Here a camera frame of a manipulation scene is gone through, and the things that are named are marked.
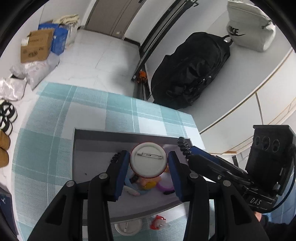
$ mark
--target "shoe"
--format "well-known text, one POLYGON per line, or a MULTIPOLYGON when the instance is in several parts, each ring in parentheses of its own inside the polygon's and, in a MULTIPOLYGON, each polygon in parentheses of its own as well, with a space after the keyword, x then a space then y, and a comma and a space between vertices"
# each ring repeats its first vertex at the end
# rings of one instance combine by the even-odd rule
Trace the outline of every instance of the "shoe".
POLYGON ((5 115, 11 123, 17 118, 17 111, 13 104, 4 99, 0 100, 0 113, 5 115))
POLYGON ((9 156, 6 150, 0 148, 0 167, 5 167, 8 165, 9 156))
POLYGON ((0 130, 0 147, 7 150, 10 146, 10 138, 2 130, 0 130))
POLYGON ((0 113, 0 130, 2 130, 7 136, 12 132, 12 124, 9 119, 0 113))

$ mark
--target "brown door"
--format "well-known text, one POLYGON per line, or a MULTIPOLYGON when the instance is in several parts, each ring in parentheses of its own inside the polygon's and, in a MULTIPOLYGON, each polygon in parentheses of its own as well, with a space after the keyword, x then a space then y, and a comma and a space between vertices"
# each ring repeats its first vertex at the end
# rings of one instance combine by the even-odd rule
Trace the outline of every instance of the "brown door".
POLYGON ((97 0, 86 29, 122 38, 143 0, 97 0))

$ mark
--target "brown shoe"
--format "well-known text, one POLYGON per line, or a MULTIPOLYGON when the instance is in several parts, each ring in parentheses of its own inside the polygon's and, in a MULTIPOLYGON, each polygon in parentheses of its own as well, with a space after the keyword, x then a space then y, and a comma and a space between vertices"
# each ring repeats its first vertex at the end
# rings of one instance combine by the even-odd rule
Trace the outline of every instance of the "brown shoe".
POLYGON ((0 147, 7 150, 10 146, 10 138, 2 130, 0 130, 0 147))
POLYGON ((8 165, 9 156, 6 150, 0 148, 0 167, 5 167, 8 165))

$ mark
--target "black duffel bag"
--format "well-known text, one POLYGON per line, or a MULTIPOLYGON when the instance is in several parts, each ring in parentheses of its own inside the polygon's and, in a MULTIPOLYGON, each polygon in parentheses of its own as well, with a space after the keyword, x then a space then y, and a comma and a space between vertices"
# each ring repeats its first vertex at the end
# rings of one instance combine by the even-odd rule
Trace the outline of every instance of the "black duffel bag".
POLYGON ((229 58, 227 37, 193 33, 166 55, 151 80, 154 103, 175 110, 192 105, 229 58))

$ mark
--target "black cable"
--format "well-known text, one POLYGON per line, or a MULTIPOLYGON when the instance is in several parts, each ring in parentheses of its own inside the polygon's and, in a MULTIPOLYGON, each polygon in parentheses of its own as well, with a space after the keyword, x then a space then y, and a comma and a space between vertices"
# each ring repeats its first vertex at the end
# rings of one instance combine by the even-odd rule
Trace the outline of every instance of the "black cable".
POLYGON ((295 184, 295 179, 296 179, 296 153, 294 152, 294 156, 293 156, 293 161, 294 161, 294 175, 293 175, 293 180, 292 180, 292 183, 291 183, 291 186, 287 192, 287 194, 285 195, 285 197, 280 201, 280 203, 276 206, 274 206, 272 209, 264 212, 264 213, 270 213, 272 211, 274 211, 275 209, 277 209, 278 207, 280 207, 284 201, 286 201, 286 199, 288 198, 288 196, 290 195, 293 187, 294 187, 294 184, 295 184))

